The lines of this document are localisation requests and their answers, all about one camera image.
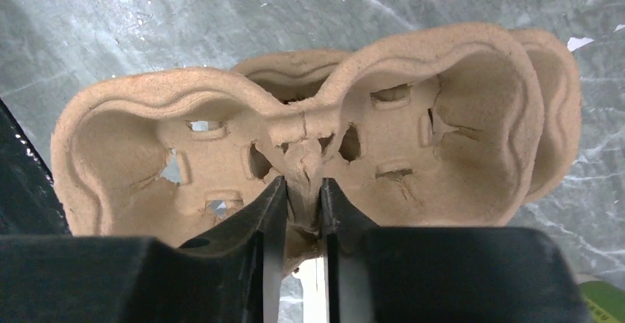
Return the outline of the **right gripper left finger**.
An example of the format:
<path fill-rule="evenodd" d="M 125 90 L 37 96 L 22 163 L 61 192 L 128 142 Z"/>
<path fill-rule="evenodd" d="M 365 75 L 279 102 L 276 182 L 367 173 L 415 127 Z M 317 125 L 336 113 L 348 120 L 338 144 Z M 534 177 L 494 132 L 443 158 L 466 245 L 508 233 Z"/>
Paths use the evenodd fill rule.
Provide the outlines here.
<path fill-rule="evenodd" d="M 3 322 L 276 322 L 287 220 L 275 178 L 178 248 L 154 237 L 1 239 Z"/>

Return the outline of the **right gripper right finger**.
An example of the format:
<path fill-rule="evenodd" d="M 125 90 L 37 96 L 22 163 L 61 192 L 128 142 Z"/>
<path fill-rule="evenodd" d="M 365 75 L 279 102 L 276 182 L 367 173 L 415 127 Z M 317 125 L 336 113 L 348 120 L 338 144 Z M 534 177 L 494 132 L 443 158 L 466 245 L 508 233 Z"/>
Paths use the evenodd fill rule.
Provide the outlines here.
<path fill-rule="evenodd" d="M 518 227 L 379 226 L 319 198 L 330 322 L 588 322 L 561 251 Z"/>

